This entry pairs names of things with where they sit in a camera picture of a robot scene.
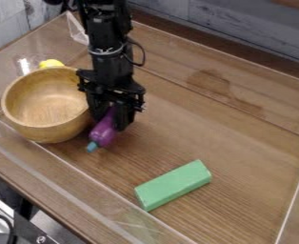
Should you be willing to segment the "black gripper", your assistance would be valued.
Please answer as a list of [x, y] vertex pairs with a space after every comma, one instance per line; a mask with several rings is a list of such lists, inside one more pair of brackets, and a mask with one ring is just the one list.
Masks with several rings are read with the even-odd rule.
[[109, 109], [109, 103], [115, 103], [115, 127], [123, 132], [129, 124], [135, 121], [136, 112], [144, 110], [145, 93], [144, 86], [127, 77], [113, 85], [99, 83], [95, 71], [79, 69], [79, 90], [87, 94], [89, 111], [95, 121], [100, 121]]

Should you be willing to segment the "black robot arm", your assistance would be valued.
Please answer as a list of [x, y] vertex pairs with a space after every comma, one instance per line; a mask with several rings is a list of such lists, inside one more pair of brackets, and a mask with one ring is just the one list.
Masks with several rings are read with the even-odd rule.
[[75, 0], [93, 68], [77, 69], [79, 90], [87, 94], [89, 110], [100, 121], [111, 107], [113, 126], [121, 132], [135, 121], [145, 104], [145, 87], [135, 80], [133, 46], [143, 46], [128, 36], [133, 29], [128, 0]]

